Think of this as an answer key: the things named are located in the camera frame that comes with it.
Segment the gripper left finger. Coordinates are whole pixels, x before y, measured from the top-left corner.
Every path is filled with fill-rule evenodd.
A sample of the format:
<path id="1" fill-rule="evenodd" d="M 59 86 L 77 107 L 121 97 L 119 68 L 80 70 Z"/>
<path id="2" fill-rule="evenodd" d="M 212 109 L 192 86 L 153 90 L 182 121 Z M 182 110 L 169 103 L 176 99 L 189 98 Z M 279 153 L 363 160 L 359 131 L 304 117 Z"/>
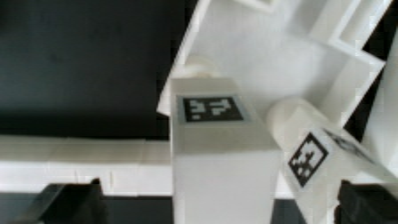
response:
<path id="1" fill-rule="evenodd" d="M 16 224 L 109 224 L 102 181 L 50 184 L 16 217 Z"/>

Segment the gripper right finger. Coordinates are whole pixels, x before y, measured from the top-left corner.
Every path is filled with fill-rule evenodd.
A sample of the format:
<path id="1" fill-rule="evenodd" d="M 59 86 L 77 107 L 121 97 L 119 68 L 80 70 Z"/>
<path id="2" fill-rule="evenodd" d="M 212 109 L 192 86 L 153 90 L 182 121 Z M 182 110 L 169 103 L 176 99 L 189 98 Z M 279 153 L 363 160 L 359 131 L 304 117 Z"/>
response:
<path id="1" fill-rule="evenodd" d="M 379 184 L 342 181 L 334 224 L 398 224 L 398 198 Z"/>

